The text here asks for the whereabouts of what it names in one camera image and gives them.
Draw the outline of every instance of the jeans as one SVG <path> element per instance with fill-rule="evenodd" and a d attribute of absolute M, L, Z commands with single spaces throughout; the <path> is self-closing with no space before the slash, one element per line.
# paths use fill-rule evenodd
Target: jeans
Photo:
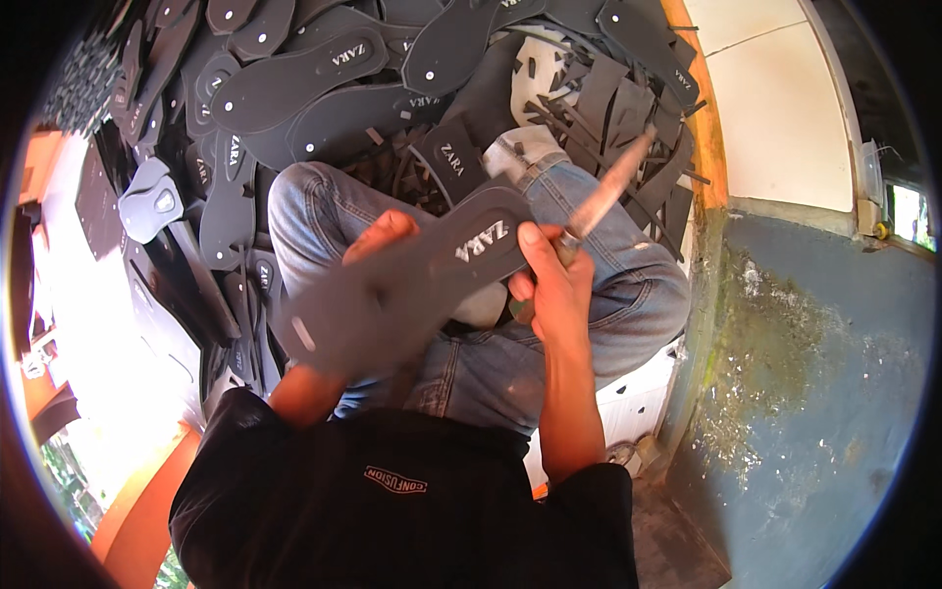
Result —
<path fill-rule="evenodd" d="M 537 222 L 564 224 L 598 186 L 558 147 L 542 150 L 538 160 L 518 166 L 510 176 Z M 420 228 L 437 222 L 317 162 L 284 170 L 268 198 L 271 238 L 289 295 L 339 264 L 348 246 L 387 209 L 411 215 Z M 667 250 L 653 243 L 618 205 L 584 247 L 595 262 L 589 338 L 598 389 L 640 367 L 678 335 L 687 321 L 690 288 Z M 528 325 L 514 321 L 460 337 L 440 332 L 425 352 L 404 408 L 530 435 L 543 407 L 544 378 L 543 344 Z M 384 406 L 389 383 L 378 377 L 350 384 L 334 416 L 351 417 Z"/>

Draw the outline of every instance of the t-shirt logo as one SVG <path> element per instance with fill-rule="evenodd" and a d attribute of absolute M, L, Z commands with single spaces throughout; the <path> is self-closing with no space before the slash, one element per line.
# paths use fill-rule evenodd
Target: t-shirt logo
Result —
<path fill-rule="evenodd" d="M 399 493 L 400 495 L 408 495 L 410 493 L 425 493 L 429 488 L 429 484 L 425 483 L 424 481 L 407 479 L 402 475 L 396 474 L 395 472 L 390 472 L 382 468 L 376 468 L 375 466 L 367 466 L 363 476 L 386 487 L 386 490 L 392 491 L 393 493 Z"/>

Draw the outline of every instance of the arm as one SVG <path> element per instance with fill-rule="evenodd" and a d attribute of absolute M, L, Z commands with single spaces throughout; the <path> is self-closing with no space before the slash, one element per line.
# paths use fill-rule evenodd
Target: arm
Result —
<path fill-rule="evenodd" d="M 417 233 L 415 219 L 389 209 L 347 248 L 343 264 L 353 264 L 394 241 Z M 309 366 L 298 365 L 290 369 L 271 392 L 268 404 L 292 429 L 302 430 L 325 420 L 346 387 L 347 378 L 342 375 L 321 374 Z"/>
<path fill-rule="evenodd" d="M 511 278 L 513 297 L 533 299 L 533 332 L 546 355 L 546 392 L 540 414 L 543 468 L 553 484 L 562 483 L 586 466 L 605 462 L 605 436 L 595 402 L 592 347 L 589 343 L 589 302 L 594 264 L 580 250 L 565 269 L 549 239 L 561 233 L 555 225 L 520 226 L 518 239 L 536 274 Z"/>

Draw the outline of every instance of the blue painted wall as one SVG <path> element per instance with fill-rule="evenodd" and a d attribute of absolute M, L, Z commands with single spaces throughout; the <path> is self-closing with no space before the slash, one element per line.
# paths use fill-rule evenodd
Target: blue painted wall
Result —
<path fill-rule="evenodd" d="M 749 215 L 724 236 L 714 354 L 668 490 L 728 561 L 727 587 L 819 587 L 913 431 L 934 265 Z"/>

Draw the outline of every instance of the forearm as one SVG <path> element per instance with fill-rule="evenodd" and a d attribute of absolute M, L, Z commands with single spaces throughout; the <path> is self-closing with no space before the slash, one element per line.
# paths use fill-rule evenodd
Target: forearm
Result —
<path fill-rule="evenodd" d="M 540 449 L 543 468 L 554 484 L 586 466 L 605 462 L 605 434 L 595 402 L 588 334 L 578 345 L 546 347 Z"/>
<path fill-rule="evenodd" d="M 268 405 L 293 429 L 302 430 L 331 414 L 346 384 L 346 379 L 297 365 L 275 386 Z"/>

